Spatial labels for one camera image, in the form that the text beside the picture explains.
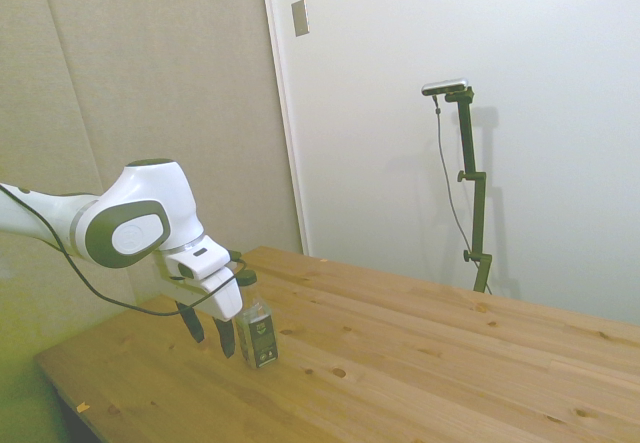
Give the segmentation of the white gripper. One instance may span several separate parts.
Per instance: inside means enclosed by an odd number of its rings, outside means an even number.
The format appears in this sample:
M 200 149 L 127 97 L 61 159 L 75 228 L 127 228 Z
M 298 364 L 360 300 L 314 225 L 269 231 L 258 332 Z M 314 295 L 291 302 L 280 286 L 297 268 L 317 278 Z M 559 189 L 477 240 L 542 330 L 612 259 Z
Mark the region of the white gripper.
M 177 311 L 196 343 L 205 339 L 204 329 L 193 308 L 213 316 L 224 356 L 236 349 L 232 318 L 242 308 L 242 298 L 233 271 L 227 266 L 229 255 L 212 251 L 184 251 L 169 254 L 153 252 L 161 278 L 161 291 L 177 300 Z

